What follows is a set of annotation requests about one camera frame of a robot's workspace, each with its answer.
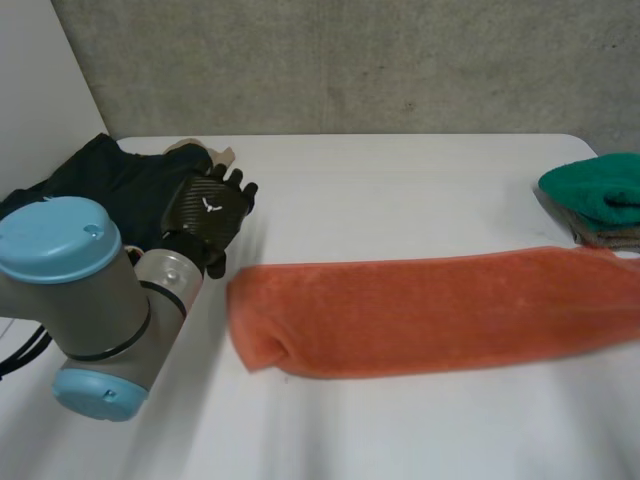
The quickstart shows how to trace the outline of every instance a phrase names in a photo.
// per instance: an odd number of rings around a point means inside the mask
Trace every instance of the white table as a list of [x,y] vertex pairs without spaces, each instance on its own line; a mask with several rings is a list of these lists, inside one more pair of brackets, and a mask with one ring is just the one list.
[[[467,255],[573,242],[531,192],[593,155],[564,135],[200,137],[260,185],[229,255],[255,263]],[[158,153],[177,137],[130,138]],[[474,372],[248,374],[207,281],[145,407],[89,420],[49,393],[57,348],[0,383],[2,479],[617,480],[640,476],[640,348]],[[10,353],[33,330],[16,322]]]

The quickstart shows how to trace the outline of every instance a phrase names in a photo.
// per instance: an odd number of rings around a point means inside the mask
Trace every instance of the white logo on hand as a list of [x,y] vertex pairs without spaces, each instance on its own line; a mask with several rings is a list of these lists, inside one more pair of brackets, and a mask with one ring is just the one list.
[[204,197],[202,197],[202,203],[203,203],[203,205],[204,205],[204,208],[206,208],[206,209],[207,209],[207,212],[216,212],[216,211],[218,211],[218,210],[222,210],[222,207],[214,207],[214,206],[212,206],[212,205],[209,205],[209,204],[207,203],[207,199],[206,199],[206,198],[204,198]]

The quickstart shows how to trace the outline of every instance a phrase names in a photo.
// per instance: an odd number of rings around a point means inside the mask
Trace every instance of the brown towel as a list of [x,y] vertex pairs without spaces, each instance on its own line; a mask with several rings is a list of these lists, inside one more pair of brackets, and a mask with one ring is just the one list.
[[214,165],[218,165],[219,163],[222,163],[224,166],[228,167],[236,159],[236,154],[233,152],[233,150],[231,150],[231,147],[227,147],[222,152],[218,152],[213,148],[209,148],[205,146],[204,143],[202,143],[197,138],[183,138],[182,140],[174,143],[169,148],[167,148],[163,152],[163,155],[169,153],[171,150],[175,150],[178,147],[181,147],[183,145],[188,145],[189,143],[193,143],[194,145],[198,145],[204,148],[205,150],[207,150],[207,152],[209,152],[209,156],[211,157],[211,161],[213,162]]
[[555,202],[553,206],[560,212],[563,220],[569,226],[573,234],[573,240],[580,245],[610,248],[612,250],[640,249],[640,225],[596,232],[589,228],[580,214]]
[[545,247],[472,257],[257,266],[230,283],[249,370],[321,378],[496,367],[640,334],[640,263]]

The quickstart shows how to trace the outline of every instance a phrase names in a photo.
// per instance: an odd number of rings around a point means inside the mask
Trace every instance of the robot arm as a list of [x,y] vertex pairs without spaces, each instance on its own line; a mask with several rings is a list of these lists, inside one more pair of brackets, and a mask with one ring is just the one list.
[[185,180],[163,238],[135,269],[107,212],[91,200],[30,204],[0,222],[0,290],[11,316],[40,321],[68,357],[53,393],[96,419],[132,418],[171,350],[203,281],[254,204],[255,184],[226,167]]

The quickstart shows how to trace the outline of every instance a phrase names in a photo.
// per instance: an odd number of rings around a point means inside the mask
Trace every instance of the carbon fiber palm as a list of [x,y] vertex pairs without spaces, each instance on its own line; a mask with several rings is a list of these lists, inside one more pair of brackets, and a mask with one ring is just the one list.
[[208,250],[209,264],[224,257],[242,221],[253,209],[258,190],[255,183],[240,190],[240,170],[235,169],[227,180],[224,180],[225,173],[224,165],[216,165],[208,176],[195,174],[187,178],[162,224],[163,232],[188,232],[202,240]]

